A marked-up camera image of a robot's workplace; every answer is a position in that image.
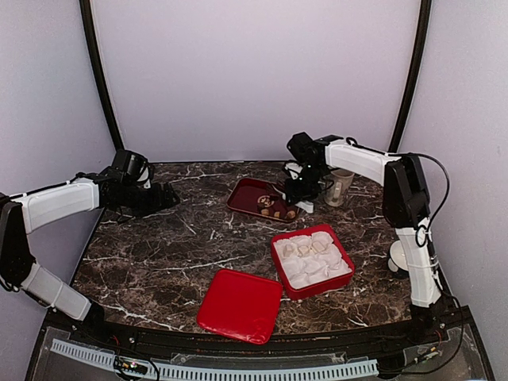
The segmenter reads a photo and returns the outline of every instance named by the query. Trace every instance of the red plastic box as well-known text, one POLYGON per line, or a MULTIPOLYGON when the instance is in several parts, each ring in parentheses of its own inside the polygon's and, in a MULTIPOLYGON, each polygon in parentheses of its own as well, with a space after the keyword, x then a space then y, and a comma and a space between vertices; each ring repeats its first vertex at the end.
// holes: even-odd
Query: red plastic box
POLYGON ((314 296, 328 290, 336 290, 337 288, 344 287, 349 283, 349 281, 351 281, 352 276, 355 274, 355 265, 349 259, 348 255, 346 254, 346 251, 342 247, 341 243, 339 242, 339 239, 337 238, 337 235, 335 234, 330 225, 312 226, 307 229, 279 234, 278 236, 273 237, 271 240, 271 258, 275 263, 275 267, 277 267, 277 271, 279 272, 284 288, 286 289, 286 294, 288 298, 293 300, 309 298, 310 296, 314 296), (342 254, 342 259, 348 264, 349 268, 351 268, 352 271, 348 274, 337 276, 336 278, 327 279, 323 282, 315 283, 308 287, 294 289, 293 287, 291 287, 289 280, 286 277, 286 273, 284 272, 283 266, 280 263, 279 255, 275 250, 274 243, 277 242, 278 240, 284 240, 294 236, 310 236, 312 233, 316 232, 327 232, 330 236, 332 236, 333 243, 339 248, 339 251, 342 254))

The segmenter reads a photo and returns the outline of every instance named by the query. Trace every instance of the black frame pole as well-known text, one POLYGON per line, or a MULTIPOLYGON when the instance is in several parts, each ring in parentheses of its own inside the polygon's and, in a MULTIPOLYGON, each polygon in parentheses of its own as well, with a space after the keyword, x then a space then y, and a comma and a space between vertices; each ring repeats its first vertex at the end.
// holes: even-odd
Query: black frame pole
POLYGON ((97 36, 95 35, 94 19, 92 17, 92 9, 90 0, 79 0, 81 7, 81 18, 83 19, 83 28, 85 30, 85 38, 87 39, 88 54, 94 72, 95 84, 97 85, 98 96, 101 99, 102 110, 106 117, 106 123, 110 131, 111 139, 114 147, 125 149, 121 140, 120 130, 118 129, 117 120, 114 116, 113 106, 111 104, 110 93, 106 85, 106 77, 102 70, 101 56, 99 55, 97 36))
POLYGON ((400 105, 400 111, 398 112, 397 122, 395 123, 394 133, 391 136, 388 152, 398 151, 402 135, 404 134, 404 128, 406 127, 407 117, 410 114, 414 90, 416 88, 418 74, 420 72, 421 58, 423 57, 427 29, 429 27, 431 5, 432 0, 421 0, 420 16, 418 18, 418 27, 416 37, 414 39, 410 70, 407 75, 406 88, 404 89, 404 95, 402 96, 402 103, 400 105))

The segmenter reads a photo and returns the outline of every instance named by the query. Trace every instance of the red lid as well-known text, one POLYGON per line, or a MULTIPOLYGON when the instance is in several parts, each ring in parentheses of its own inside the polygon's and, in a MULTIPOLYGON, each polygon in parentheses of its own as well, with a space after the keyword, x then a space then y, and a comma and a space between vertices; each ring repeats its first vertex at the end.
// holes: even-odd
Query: red lid
POLYGON ((198 324, 219 335, 265 344, 275 327, 283 286, 244 272, 217 272, 198 312, 198 324))

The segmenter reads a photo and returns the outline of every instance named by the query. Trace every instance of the white plastic strip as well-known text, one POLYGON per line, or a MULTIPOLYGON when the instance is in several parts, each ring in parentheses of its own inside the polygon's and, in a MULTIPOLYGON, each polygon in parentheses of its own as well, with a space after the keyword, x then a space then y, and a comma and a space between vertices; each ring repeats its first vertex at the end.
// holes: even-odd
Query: white plastic strip
MULTIPOLYGON (((102 352, 78 344, 55 339, 51 351, 59 353, 73 360, 106 371, 114 371, 114 357, 111 352, 102 352)), ((156 379, 156 373, 148 361, 138 361, 148 367, 145 379, 156 379)), ((193 381, 335 381, 359 379, 371 375, 378 375, 377 360, 359 361, 352 364, 330 365, 327 367, 275 370, 231 370, 191 368, 170 365, 154 361, 160 371, 160 380, 193 380, 193 381)))

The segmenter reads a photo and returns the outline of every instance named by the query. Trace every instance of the food item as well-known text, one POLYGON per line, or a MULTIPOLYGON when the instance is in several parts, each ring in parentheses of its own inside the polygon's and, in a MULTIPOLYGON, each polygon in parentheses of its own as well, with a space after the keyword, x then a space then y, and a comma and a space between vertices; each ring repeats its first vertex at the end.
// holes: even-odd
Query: food item
POLYGON ((305 246, 304 244, 302 246, 298 246, 298 256, 309 256, 311 254, 310 247, 305 246))
POLYGON ((324 252, 327 248, 327 245, 324 245, 322 242, 320 241, 313 241, 312 242, 312 249, 315 251, 315 252, 324 252))
POLYGON ((296 212, 294 210, 290 210, 289 212, 287 212, 286 214, 286 219, 287 220, 292 220, 296 217, 296 212))
POLYGON ((283 255, 287 258, 288 256, 297 256, 298 246, 292 242, 288 242, 284 245, 283 255))

